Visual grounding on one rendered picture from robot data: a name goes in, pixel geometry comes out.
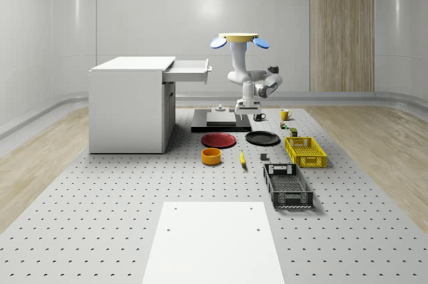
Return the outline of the yellow bowl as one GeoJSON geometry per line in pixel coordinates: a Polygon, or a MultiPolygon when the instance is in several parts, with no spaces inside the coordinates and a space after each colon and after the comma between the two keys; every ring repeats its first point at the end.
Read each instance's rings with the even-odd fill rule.
{"type": "Polygon", "coordinates": [[[221,162],[221,151],[218,148],[205,148],[201,151],[203,164],[214,166],[221,162]]]}

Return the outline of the white board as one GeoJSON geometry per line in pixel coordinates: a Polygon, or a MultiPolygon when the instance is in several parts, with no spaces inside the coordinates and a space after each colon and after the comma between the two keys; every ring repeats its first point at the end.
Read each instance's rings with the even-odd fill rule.
{"type": "Polygon", "coordinates": [[[262,202],[165,202],[142,284],[284,284],[262,202]]]}

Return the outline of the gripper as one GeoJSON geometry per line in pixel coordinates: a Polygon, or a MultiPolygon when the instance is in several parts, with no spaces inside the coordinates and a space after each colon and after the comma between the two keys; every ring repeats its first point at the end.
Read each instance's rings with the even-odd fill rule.
{"type": "Polygon", "coordinates": [[[235,105],[235,114],[242,116],[245,114],[261,114],[261,104],[257,101],[252,101],[249,104],[244,99],[237,101],[235,105]]]}

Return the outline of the dark grey basket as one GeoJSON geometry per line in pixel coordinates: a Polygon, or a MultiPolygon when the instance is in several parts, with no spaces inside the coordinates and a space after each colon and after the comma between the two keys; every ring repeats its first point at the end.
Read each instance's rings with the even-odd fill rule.
{"type": "Polygon", "coordinates": [[[313,190],[296,164],[264,164],[263,173],[272,203],[280,208],[312,207],[313,190]]]}

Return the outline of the yellow basket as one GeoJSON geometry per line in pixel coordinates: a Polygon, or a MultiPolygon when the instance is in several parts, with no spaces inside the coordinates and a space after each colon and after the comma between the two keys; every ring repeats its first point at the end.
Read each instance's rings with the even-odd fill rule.
{"type": "Polygon", "coordinates": [[[286,137],[285,149],[300,167],[326,167],[327,155],[312,137],[286,137]]]}

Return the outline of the white drawer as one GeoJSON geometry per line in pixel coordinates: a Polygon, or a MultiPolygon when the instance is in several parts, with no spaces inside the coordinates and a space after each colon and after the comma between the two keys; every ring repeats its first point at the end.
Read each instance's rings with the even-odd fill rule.
{"type": "Polygon", "coordinates": [[[164,82],[204,82],[212,70],[209,60],[175,60],[164,72],[164,82]]]}

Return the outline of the white cabinet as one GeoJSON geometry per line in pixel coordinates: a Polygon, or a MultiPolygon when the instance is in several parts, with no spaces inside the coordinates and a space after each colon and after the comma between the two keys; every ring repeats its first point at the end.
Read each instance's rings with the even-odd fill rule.
{"type": "Polygon", "coordinates": [[[117,57],[89,71],[89,151],[163,153],[163,72],[170,57],[117,57]]]}

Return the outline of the black stove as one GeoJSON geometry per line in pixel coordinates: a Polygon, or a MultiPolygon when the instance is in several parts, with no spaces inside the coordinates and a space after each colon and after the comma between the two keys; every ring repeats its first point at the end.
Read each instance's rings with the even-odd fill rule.
{"type": "Polygon", "coordinates": [[[234,109],[195,109],[192,132],[251,132],[247,115],[236,115],[234,109]]]}

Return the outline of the red plate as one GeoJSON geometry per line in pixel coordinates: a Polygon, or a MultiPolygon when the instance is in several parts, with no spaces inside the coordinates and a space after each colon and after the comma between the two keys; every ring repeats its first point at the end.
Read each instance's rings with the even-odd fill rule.
{"type": "Polygon", "coordinates": [[[222,132],[206,134],[201,141],[208,148],[229,148],[236,144],[234,136],[222,132]]]}

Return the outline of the black plate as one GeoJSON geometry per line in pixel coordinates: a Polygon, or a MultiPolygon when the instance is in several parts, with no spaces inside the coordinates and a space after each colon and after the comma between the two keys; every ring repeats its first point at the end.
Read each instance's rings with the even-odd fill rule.
{"type": "Polygon", "coordinates": [[[245,135],[245,139],[250,144],[258,146],[274,146],[280,143],[280,137],[277,134],[267,131],[253,131],[245,135]]]}

